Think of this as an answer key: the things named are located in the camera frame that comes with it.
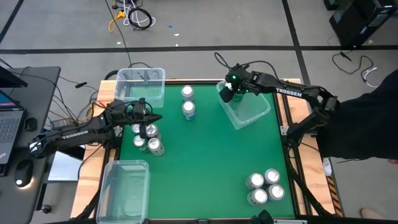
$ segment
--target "laptop keyboard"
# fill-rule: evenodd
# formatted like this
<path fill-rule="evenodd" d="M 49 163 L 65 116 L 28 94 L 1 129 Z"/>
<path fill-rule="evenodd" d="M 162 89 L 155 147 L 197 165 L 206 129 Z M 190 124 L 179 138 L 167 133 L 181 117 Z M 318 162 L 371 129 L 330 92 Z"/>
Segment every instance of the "laptop keyboard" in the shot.
<path fill-rule="evenodd" d="M 0 118 L 0 142 L 13 141 L 18 124 L 19 118 Z"/>

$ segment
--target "white can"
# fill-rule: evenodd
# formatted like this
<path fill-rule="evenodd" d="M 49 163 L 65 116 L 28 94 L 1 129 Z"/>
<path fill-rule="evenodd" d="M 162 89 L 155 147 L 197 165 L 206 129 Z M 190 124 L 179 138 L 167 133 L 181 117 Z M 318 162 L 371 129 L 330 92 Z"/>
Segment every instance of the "white can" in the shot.
<path fill-rule="evenodd" d="M 134 137 L 134 139 L 132 140 L 132 143 L 138 147 L 138 149 L 143 152 L 143 153 L 147 153 L 148 152 L 148 147 L 146 144 L 146 140 L 142 139 L 139 135 L 137 135 L 136 137 Z"/>
<path fill-rule="evenodd" d="M 259 173 L 251 174 L 245 181 L 249 190 L 260 188 L 264 184 L 264 178 Z"/>
<path fill-rule="evenodd" d="M 147 127 L 147 137 L 148 138 L 157 138 L 159 140 L 162 139 L 162 135 L 159 132 L 159 128 L 155 124 L 150 124 Z"/>
<path fill-rule="evenodd" d="M 270 185 L 266 192 L 271 200 L 281 200 L 285 196 L 285 189 L 279 184 Z"/>
<path fill-rule="evenodd" d="M 148 141 L 148 149 L 155 156 L 162 156 L 164 154 L 164 147 L 162 142 L 157 138 L 152 138 Z"/>
<path fill-rule="evenodd" d="M 248 202 L 251 205 L 262 205 L 268 199 L 267 193 L 262 189 L 254 189 L 248 194 Z"/>
<path fill-rule="evenodd" d="M 131 126 L 131 132 L 135 135 L 139 134 L 139 124 L 133 124 Z"/>
<path fill-rule="evenodd" d="M 195 119 L 195 104 L 192 101 L 186 101 L 182 105 L 182 113 L 185 119 L 192 121 Z"/>
<path fill-rule="evenodd" d="M 185 85 L 181 89 L 182 99 L 184 101 L 193 101 L 193 88 L 190 85 Z"/>
<path fill-rule="evenodd" d="M 264 173 L 264 183 L 265 184 L 277 184 L 280 180 L 280 174 L 275 169 L 267 169 Z"/>

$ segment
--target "gray floor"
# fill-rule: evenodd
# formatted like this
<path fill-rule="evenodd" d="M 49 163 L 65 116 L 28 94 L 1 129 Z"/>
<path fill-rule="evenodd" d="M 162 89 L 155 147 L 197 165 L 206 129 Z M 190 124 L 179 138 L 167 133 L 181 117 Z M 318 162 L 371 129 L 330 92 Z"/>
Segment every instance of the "gray floor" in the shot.
<path fill-rule="evenodd" d="M 0 26 L 8 20 L 17 0 L 2 1 Z M 338 45 L 321 0 L 288 0 L 300 45 Z M 156 24 L 144 32 L 132 31 L 119 21 L 128 47 L 173 47 L 206 45 L 286 45 L 292 46 L 285 12 L 280 0 L 146 0 L 144 9 L 156 17 Z M 95 0 L 29 0 L 18 12 L 0 49 L 67 49 L 123 47 L 117 30 L 108 32 L 111 16 L 103 1 Z M 398 18 L 384 24 L 370 39 L 372 45 L 398 44 Z M 240 50 L 220 52 L 230 63 L 268 60 L 281 78 L 301 78 L 294 51 Z M 355 98 L 372 91 L 361 81 L 358 73 L 346 75 L 331 62 L 335 51 L 303 51 L 312 84 L 324 86 L 340 100 Z M 337 58 L 339 65 L 354 69 L 360 55 L 370 57 L 379 69 L 368 80 L 378 85 L 396 69 L 398 50 L 357 51 L 350 54 L 353 63 Z M 62 68 L 61 76 L 76 82 L 88 82 L 98 88 L 111 70 L 128 66 L 126 53 L 98 54 L 28 54 L 0 55 L 14 67 L 51 66 Z M 141 52 L 131 53 L 133 62 L 145 62 L 164 68 L 167 78 L 222 78 L 227 70 L 213 58 L 213 52 Z M 253 70 L 269 72 L 265 65 L 253 65 Z M 89 88 L 76 90 L 74 84 L 60 80 L 58 85 L 66 104 L 78 113 L 92 93 Z M 62 113 L 53 104 L 51 110 Z M 362 162 L 336 164 L 335 168 L 341 202 L 346 216 L 359 217 L 361 207 L 377 210 L 388 219 L 398 220 L 393 189 L 398 188 L 398 168 L 386 160 L 369 159 Z M 73 203 L 74 183 L 48 186 L 45 202 L 53 206 L 50 215 L 36 212 L 32 223 L 67 220 Z"/>

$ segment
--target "plastic bin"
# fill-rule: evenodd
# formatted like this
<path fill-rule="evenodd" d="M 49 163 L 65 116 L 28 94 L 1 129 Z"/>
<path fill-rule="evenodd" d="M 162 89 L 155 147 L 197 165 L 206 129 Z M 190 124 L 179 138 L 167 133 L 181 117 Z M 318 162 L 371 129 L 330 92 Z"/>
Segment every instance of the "plastic bin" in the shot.
<path fill-rule="evenodd" d="M 97 224 L 141 224 L 147 217 L 149 165 L 146 161 L 113 161 L 105 166 Z"/>
<path fill-rule="evenodd" d="M 153 108 L 164 104 L 164 81 L 162 68 L 123 68 L 116 77 L 115 99 L 125 102 L 144 97 Z"/>
<path fill-rule="evenodd" d="M 224 88 L 225 81 L 217 83 L 217 93 Z M 266 115 L 271 106 L 263 94 L 256 96 L 246 93 L 241 97 L 234 97 L 229 103 L 224 103 L 220 95 L 218 101 L 224 108 L 235 129 L 241 129 Z"/>

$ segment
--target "green mat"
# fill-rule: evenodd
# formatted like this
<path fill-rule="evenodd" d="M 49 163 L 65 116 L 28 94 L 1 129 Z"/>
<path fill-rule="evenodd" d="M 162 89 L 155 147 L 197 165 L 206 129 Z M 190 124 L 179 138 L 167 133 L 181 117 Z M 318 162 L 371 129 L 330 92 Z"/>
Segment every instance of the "green mat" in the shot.
<path fill-rule="evenodd" d="M 250 218 L 266 209 L 274 218 L 294 217 L 279 127 L 272 95 L 269 114 L 243 129 L 234 129 L 218 102 L 215 85 L 194 85 L 195 120 L 182 114 L 182 86 L 165 87 L 163 108 L 154 112 L 165 154 L 142 154 L 126 126 L 120 160 L 148 162 L 150 219 Z M 277 169 L 285 189 L 281 201 L 253 207 L 246 199 L 245 178 Z"/>

